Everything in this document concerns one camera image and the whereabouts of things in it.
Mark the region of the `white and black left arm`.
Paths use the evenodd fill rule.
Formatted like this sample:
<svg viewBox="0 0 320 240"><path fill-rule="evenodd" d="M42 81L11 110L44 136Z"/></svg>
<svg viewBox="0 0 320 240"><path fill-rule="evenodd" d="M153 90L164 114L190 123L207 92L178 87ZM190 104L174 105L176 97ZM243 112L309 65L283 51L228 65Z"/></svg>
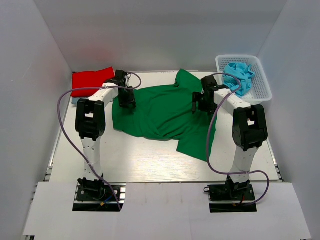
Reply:
<svg viewBox="0 0 320 240"><path fill-rule="evenodd" d="M104 175L100 162L100 145L106 130L105 107L115 98L118 98L122 108L136 107L131 86L100 89L89 98L81 98L77 102L75 130L79 134L85 156L83 177L88 181L98 181Z"/></svg>

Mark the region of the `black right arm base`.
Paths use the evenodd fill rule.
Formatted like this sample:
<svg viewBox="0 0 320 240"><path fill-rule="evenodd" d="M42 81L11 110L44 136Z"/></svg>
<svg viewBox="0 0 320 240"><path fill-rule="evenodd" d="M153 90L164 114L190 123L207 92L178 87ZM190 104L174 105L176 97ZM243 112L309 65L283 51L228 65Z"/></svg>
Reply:
<svg viewBox="0 0 320 240"><path fill-rule="evenodd" d="M210 213L256 213L256 200L252 184L247 188L232 191L226 184L212 184L204 187L208 194Z"/></svg>

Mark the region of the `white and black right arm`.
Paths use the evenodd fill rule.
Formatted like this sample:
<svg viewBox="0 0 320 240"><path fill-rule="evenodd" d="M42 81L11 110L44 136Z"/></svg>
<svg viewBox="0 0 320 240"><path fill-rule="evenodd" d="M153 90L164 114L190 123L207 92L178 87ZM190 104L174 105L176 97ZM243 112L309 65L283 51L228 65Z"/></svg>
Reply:
<svg viewBox="0 0 320 240"><path fill-rule="evenodd" d="M232 139L236 145L232 167L229 172L218 171L210 163L209 147L211 129L220 108L226 110L232 117ZM226 195L236 200L244 193L242 184L248 183L252 163L258 149L268 138L268 129L264 107L260 104L251 105L236 96L230 89L207 90L192 93L193 113L196 109L212 113L207 137L206 158L209 168L220 175L229 176L232 183L225 188Z"/></svg>

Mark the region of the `green t-shirt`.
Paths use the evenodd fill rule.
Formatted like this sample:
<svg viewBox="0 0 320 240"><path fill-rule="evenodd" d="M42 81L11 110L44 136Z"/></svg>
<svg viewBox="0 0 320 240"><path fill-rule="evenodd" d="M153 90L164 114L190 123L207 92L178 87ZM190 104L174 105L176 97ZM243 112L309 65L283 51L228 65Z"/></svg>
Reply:
<svg viewBox="0 0 320 240"><path fill-rule="evenodd" d="M199 78L181 69L174 84L136 89L136 108L122 108L113 100L112 121L117 131L151 140L177 140L177 152L206 161L206 140L212 115L192 113L193 92L200 92ZM213 122L210 144L216 123Z"/></svg>

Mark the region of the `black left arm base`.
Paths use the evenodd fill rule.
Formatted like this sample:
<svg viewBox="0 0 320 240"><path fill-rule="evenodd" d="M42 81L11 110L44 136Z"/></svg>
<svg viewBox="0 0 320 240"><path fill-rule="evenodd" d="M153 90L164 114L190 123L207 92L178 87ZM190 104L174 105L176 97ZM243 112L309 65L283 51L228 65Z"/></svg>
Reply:
<svg viewBox="0 0 320 240"><path fill-rule="evenodd" d="M88 190L79 183L73 201L73 212L120 212L111 189L106 185L98 191Z"/></svg>

